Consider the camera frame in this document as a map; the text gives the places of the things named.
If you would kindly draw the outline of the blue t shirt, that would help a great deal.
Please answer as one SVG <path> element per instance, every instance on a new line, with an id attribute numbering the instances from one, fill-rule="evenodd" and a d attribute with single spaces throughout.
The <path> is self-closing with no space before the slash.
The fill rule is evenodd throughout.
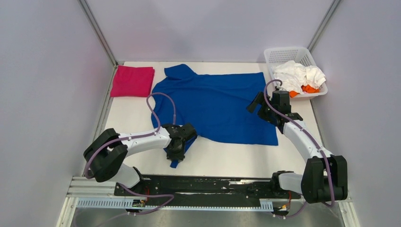
<path id="1" fill-rule="evenodd" d="M 152 124 L 190 123 L 197 134 L 221 143 L 278 145 L 276 127 L 247 111 L 265 87 L 262 72 L 197 74 L 188 65 L 164 69 L 153 90 Z"/>

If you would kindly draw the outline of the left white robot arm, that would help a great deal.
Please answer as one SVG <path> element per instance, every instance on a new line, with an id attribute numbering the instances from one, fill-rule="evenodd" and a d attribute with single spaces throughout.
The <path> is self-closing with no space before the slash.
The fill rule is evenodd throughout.
<path id="1" fill-rule="evenodd" d="M 209 140 L 234 144 L 269 144 L 268 139 L 258 136 L 263 121 L 246 110 L 250 100 L 230 94 L 218 95 L 210 104 L 201 104 L 197 98 L 180 97 L 168 108 L 166 100 L 156 93 L 153 114 L 161 114 L 162 120 L 153 117 L 153 129 L 142 133 L 119 134 L 113 128 L 101 133 L 84 151 L 85 177 L 97 182 L 108 180 L 120 182 L 133 195 L 144 192 L 145 183 L 130 166 L 121 169 L 127 156 L 151 149 L 165 149 L 175 140 L 175 148 L 187 151 L 189 140 L 196 133 Z"/>

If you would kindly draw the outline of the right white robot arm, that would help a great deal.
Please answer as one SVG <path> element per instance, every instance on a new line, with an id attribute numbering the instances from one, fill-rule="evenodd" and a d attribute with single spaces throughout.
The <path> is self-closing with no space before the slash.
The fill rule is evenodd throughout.
<path id="1" fill-rule="evenodd" d="M 308 131 L 300 114 L 291 110 L 289 93 L 276 90 L 271 96 L 259 92 L 249 112 L 260 105 L 257 115 L 273 124 L 289 139 L 305 160 L 303 174 L 278 171 L 272 175 L 270 191 L 283 197 L 288 191 L 303 195 L 308 203 L 342 201 L 348 197 L 348 165 L 343 156 L 335 156 Z"/>

